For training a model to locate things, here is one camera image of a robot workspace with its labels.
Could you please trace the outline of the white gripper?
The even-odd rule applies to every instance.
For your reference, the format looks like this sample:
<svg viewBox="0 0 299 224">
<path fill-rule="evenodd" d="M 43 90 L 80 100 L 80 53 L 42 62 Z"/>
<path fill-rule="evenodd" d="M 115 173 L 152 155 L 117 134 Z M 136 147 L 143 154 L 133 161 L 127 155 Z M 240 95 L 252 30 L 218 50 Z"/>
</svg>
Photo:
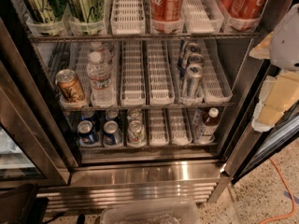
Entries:
<svg viewBox="0 0 299 224">
<path fill-rule="evenodd" d="M 254 47 L 249 56 L 258 60 L 270 58 L 281 69 L 299 71 L 299 4 L 291 7 L 273 33 Z M 253 112 L 252 128 L 260 133 L 269 131 L 298 100 L 298 72 L 267 76 Z"/>
</svg>

